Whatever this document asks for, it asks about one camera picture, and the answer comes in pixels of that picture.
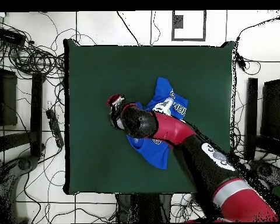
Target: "green table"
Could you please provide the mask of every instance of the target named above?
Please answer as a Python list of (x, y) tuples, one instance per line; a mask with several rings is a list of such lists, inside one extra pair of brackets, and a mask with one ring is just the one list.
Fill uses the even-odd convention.
[(64, 44), (69, 55), (70, 126), (65, 192), (194, 191), (173, 152), (168, 169), (157, 169), (108, 121), (106, 100), (110, 95), (122, 93), (145, 105), (154, 94), (158, 76), (167, 78), (174, 92), (188, 99), (184, 119), (229, 151), (234, 43), (222, 48), (88, 47), (72, 40)]

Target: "black electronic device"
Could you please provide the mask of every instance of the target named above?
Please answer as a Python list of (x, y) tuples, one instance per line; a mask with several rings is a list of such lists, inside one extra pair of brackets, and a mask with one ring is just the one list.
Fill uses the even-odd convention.
[(264, 83), (260, 134), (280, 140), (280, 79)]
[(0, 126), (16, 125), (18, 117), (16, 109), (16, 85), (18, 83), (15, 72), (0, 68)]
[(25, 45), (26, 36), (0, 28), (0, 41), (5, 42), (11, 46), (23, 47)]
[(55, 137), (56, 145), (57, 147), (62, 148), (64, 146), (64, 141), (61, 135), (56, 114), (52, 109), (47, 110), (45, 113), (47, 115), (47, 118), (49, 119), (50, 130), (52, 131), (52, 134)]
[(256, 148), (256, 129), (257, 129), (257, 89), (258, 79), (249, 78), (247, 84), (247, 103), (245, 136), (246, 145), (244, 146), (244, 159), (254, 160)]

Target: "white logo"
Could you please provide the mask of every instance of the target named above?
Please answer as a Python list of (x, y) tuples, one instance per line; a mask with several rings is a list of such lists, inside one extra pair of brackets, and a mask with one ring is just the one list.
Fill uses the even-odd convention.
[(162, 142), (161, 140), (157, 140), (157, 139), (153, 139), (152, 141), (153, 141), (155, 144), (161, 144), (161, 142)]
[(173, 103), (173, 108), (181, 115), (185, 115), (187, 109), (185, 107), (183, 107), (181, 104), (178, 104), (176, 102)]
[(201, 149), (221, 168), (235, 171), (235, 168), (231, 166), (228, 161), (227, 157), (215, 150), (210, 144), (204, 143), (201, 146)]
[(167, 98), (164, 102), (158, 103), (157, 105), (154, 106), (152, 109), (153, 111), (157, 111), (159, 113), (165, 113), (167, 115), (171, 115), (170, 108), (173, 104), (173, 99)]
[(170, 97), (175, 99), (173, 89), (172, 89), (171, 92), (170, 92)]

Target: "white floor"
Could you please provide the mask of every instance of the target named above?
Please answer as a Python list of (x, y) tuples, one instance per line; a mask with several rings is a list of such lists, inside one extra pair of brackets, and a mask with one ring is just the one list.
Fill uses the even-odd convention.
[[(172, 12), (171, 11), (152, 11), (152, 30), (151, 30), (151, 11), (136, 11), (136, 12), (120, 12), (125, 22), (133, 32), (134, 36), (139, 41), (140, 45), (148, 46), (154, 42), (154, 46), (197, 46), (197, 45), (210, 45), (221, 46), (225, 41), (235, 41), (239, 33), (246, 27), (256, 25), (264, 20), (275, 18), (280, 14), (280, 11), (275, 10), (208, 10), (206, 19), (206, 40), (205, 42), (194, 41), (172, 41), (171, 40), (171, 28), (172, 28)], [(116, 12), (78, 12), (77, 24), (76, 24), (76, 12), (48, 12), (48, 16), (42, 15), (38, 12), (23, 12), (23, 13), (7, 13), (4, 18), (4, 23), (15, 27), (19, 30), (26, 31), (31, 35), (31, 39), (37, 46), (45, 46), (55, 50), (57, 55), (62, 54), (63, 51), (63, 39), (76, 38), (76, 27), (81, 35), (78, 35), (78, 41), (81, 45), (92, 46), (94, 43), (98, 45), (131, 45), (135, 46), (136, 41), (128, 32), (124, 26), (122, 20), (117, 16)], [(240, 36), (239, 50), (238, 52), (247, 59), (256, 61), (280, 61), (280, 20), (269, 22), (264, 25), (252, 27), (242, 32)], [(5, 65), (8, 65), (9, 61), (5, 59)], [(248, 73), (255, 73), (258, 71), (258, 65), (255, 62), (251, 62), (251, 67), (247, 71)], [(251, 77), (244, 73), (242, 70), (237, 69), (237, 91), (243, 104), (246, 102), (246, 82)], [(261, 62), (261, 69), (258, 74), (253, 77), (258, 78), (259, 89), (258, 98), (262, 94), (262, 86), (266, 81), (280, 78), (280, 62)], [(59, 79), (50, 79), (53, 85), (59, 83)], [(18, 80), (17, 99), (26, 98), (29, 102), (31, 96), (27, 93), (31, 92), (31, 83), (27, 79)], [(49, 83), (44, 83), (43, 89), (43, 107), (48, 109), (50, 102), (55, 102), (56, 96), (54, 94), (54, 87)], [(64, 94), (61, 93), (59, 97), (64, 100)], [(258, 106), (261, 108), (261, 100), (258, 101)], [(240, 107), (239, 98), (236, 97), (236, 108)], [(64, 109), (60, 105), (56, 108), (59, 115), (59, 122), (64, 122)], [(17, 101), (17, 112), (21, 116), (27, 129), (30, 129), (30, 105), (26, 100)], [(236, 121), (239, 119), (238, 111), (236, 113)], [(244, 114), (239, 123), (239, 129), (243, 133), (244, 131)], [(260, 120), (258, 118), (258, 130), (260, 129)], [(15, 132), (23, 131), (23, 126), (20, 121), (15, 127), (5, 127), (2, 135), (9, 135)], [(46, 115), (43, 115), (43, 140), (46, 141), (51, 137), (51, 132), (48, 126)], [(0, 154), (2, 161), (9, 161), (19, 155), (20, 152), (27, 149), (28, 145), (10, 149)], [(46, 145), (46, 157), (49, 157), (56, 153), (58, 150), (53, 138), (49, 139)], [(62, 214), (71, 212), (66, 215), (58, 215), (54, 218), (52, 223), (90, 223), (97, 219), (95, 216), (89, 216), (82, 210), (74, 211), (75, 208), (82, 208), (86, 212), (99, 216), (110, 217), (116, 208), (116, 199), (114, 194), (96, 194), (96, 193), (80, 193), (76, 196), (65, 195), (62, 190), (64, 184), (64, 172), (58, 171), (65, 170), (64, 163), (65, 151), (56, 156), (53, 160), (50, 159), (40, 164), (36, 170), (30, 173), (30, 179), (28, 182), (27, 193), (35, 200), (40, 201), (41, 211), (36, 217), (35, 223), (44, 223), (48, 221), (44, 218), (45, 208), (50, 203), (50, 221), (56, 214)], [(45, 173), (52, 183), (59, 185), (50, 185), (49, 180), (44, 175), (44, 168), (49, 166)], [(17, 211), (19, 216), (27, 216), (30, 218), (30, 222), (39, 210), (39, 206), (28, 199), (24, 192), (23, 186), (27, 180), (27, 175), (23, 176), (17, 187)], [(172, 199), (172, 204), (180, 203), (186, 204), (187, 201), (182, 199), (181, 194), (175, 194)], [(179, 206), (172, 206), (172, 214), (180, 214)], [(176, 222), (176, 219), (171, 217), (172, 222)]]

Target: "white sticker on robot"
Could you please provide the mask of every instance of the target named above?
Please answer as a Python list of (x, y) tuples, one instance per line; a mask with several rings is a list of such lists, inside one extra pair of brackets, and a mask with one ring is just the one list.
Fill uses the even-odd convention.
[(173, 99), (171, 97), (167, 98), (164, 102), (158, 103), (152, 109), (153, 111), (157, 111), (159, 113), (164, 113), (167, 115), (171, 115), (170, 108), (173, 104)]
[(221, 168), (235, 171), (227, 161), (227, 157), (214, 149), (209, 143), (203, 143), (201, 149)]

